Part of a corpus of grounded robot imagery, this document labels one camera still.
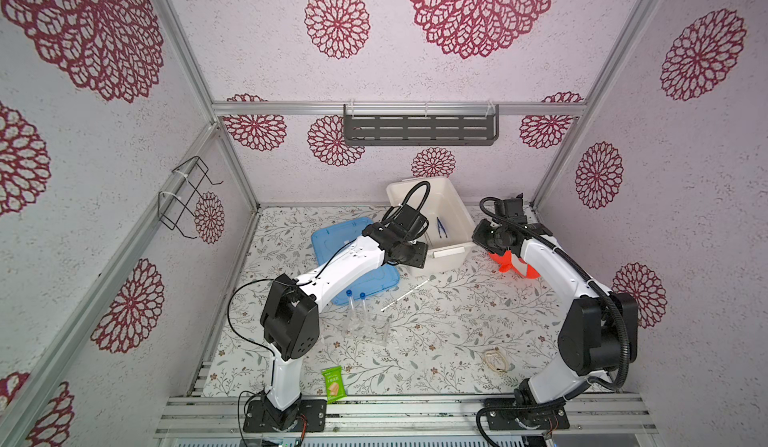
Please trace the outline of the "white plastic storage bin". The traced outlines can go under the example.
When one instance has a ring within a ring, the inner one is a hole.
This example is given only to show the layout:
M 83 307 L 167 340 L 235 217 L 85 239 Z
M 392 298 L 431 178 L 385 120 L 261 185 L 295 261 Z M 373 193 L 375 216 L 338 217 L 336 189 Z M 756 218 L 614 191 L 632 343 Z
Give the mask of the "white plastic storage bin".
M 428 246 L 422 269 L 402 267 L 410 277 L 442 274 L 462 266 L 474 243 L 475 223 L 458 192 L 447 177 L 424 178 L 430 193 L 421 213 L 429 220 L 426 233 L 419 238 Z

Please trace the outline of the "blue tweezers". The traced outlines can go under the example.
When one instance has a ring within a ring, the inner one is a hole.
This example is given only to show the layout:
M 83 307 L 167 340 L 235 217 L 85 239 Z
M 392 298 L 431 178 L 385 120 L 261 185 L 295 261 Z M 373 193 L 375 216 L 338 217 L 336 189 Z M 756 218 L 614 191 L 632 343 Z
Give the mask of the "blue tweezers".
M 437 223 L 438 237 L 441 239 L 443 238 L 447 239 L 448 238 L 447 229 L 445 228 L 444 223 L 439 217 L 436 218 L 436 223 Z

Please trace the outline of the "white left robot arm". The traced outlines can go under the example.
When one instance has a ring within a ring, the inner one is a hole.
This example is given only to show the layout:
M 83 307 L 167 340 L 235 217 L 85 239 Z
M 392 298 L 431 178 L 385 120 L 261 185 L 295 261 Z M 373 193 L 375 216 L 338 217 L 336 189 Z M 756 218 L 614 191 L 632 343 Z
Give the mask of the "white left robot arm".
M 428 246 L 420 238 L 429 222 L 404 227 L 398 221 L 372 223 L 314 270 L 270 281 L 260 315 L 266 348 L 273 355 L 261 404 L 276 429 L 286 431 L 299 420 L 302 358 L 319 339 L 319 315 L 358 278 L 386 264 L 421 269 Z

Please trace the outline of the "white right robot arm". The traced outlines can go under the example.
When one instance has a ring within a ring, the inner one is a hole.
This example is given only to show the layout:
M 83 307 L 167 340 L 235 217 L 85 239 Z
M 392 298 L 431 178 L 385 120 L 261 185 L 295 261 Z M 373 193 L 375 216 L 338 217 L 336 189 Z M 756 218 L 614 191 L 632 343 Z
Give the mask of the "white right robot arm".
M 539 374 L 526 379 L 514 398 L 490 401 L 478 413 L 491 428 L 508 422 L 518 429 L 566 427 L 564 406 L 592 386 L 611 392 L 624 387 L 637 357 L 638 305 L 588 274 L 539 224 L 482 220 L 473 241 L 493 254 L 511 253 L 552 288 L 565 318 L 557 355 Z

